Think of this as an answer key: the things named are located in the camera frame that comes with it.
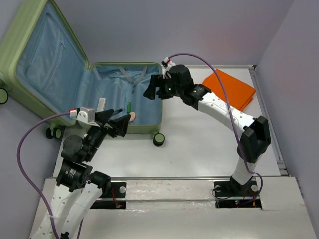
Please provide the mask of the small green bottle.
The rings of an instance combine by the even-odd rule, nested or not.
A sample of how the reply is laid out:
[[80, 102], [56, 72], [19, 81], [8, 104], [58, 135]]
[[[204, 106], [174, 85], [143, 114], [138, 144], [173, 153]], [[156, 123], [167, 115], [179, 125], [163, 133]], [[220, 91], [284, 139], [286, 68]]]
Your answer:
[[127, 104], [127, 113], [130, 113], [131, 112], [131, 103], [128, 103]]

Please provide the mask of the round pink compact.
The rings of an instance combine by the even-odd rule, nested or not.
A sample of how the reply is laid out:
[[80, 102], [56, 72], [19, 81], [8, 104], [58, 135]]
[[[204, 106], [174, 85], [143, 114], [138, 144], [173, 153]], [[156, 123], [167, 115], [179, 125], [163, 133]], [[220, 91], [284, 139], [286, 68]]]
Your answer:
[[129, 115], [130, 115], [129, 122], [133, 122], [136, 119], [136, 113], [135, 112], [130, 112]]

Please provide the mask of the orange cloth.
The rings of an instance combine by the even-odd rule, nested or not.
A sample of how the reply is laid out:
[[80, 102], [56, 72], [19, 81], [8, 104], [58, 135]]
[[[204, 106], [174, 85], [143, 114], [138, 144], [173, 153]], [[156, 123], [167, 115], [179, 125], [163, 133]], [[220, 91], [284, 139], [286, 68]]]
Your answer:
[[[219, 69], [216, 69], [216, 72], [220, 76], [225, 87], [230, 105], [240, 111], [244, 111], [244, 109], [252, 102], [256, 90]], [[208, 76], [202, 84], [208, 87], [217, 97], [226, 101], [221, 84], [215, 73]]]

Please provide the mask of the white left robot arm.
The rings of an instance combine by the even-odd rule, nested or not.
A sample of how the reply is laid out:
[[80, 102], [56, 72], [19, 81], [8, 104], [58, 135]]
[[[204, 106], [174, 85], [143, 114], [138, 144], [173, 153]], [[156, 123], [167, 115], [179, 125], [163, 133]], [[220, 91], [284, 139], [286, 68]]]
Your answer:
[[92, 108], [70, 109], [68, 116], [89, 125], [81, 137], [71, 135], [62, 144], [62, 165], [56, 178], [47, 213], [33, 234], [34, 239], [71, 239], [79, 235], [82, 222], [95, 201], [109, 194], [111, 177], [88, 165], [107, 135], [125, 136], [130, 114], [112, 117], [120, 110], [95, 112]]

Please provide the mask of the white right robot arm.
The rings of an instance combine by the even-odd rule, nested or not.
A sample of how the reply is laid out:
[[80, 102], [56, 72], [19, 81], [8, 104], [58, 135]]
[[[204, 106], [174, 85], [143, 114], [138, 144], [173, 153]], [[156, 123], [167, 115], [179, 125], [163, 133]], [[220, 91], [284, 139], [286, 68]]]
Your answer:
[[232, 130], [238, 140], [239, 159], [230, 177], [229, 189], [234, 195], [247, 190], [257, 162], [271, 144], [269, 122], [264, 116], [255, 118], [229, 106], [208, 87], [194, 83], [184, 65], [172, 66], [162, 75], [152, 75], [143, 96], [150, 100], [179, 97], [186, 105]]

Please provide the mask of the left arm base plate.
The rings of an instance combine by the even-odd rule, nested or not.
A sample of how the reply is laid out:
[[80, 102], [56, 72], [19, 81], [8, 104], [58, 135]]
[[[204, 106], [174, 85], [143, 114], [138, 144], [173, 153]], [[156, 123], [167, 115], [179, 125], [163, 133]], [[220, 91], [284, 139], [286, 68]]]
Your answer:
[[91, 206], [93, 210], [124, 210], [126, 209], [127, 183], [112, 181], [110, 190], [103, 193]]

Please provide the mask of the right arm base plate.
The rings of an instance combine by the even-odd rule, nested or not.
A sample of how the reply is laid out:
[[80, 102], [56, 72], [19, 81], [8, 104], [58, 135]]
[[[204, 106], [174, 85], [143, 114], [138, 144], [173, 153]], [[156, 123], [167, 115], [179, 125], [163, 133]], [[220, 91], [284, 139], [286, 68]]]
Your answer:
[[243, 189], [232, 188], [229, 181], [215, 181], [212, 196], [217, 209], [262, 208], [256, 180]]

